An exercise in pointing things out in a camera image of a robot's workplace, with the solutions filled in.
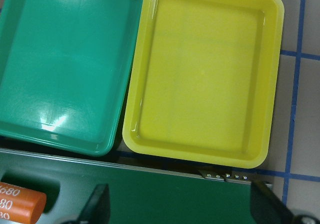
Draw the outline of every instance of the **yellow tray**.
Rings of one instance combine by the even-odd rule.
[[[267,156],[281,0],[143,0],[123,138],[138,153],[253,168]]]

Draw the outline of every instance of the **orange object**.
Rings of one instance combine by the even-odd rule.
[[[0,182],[0,219],[35,224],[45,209],[46,194]]]

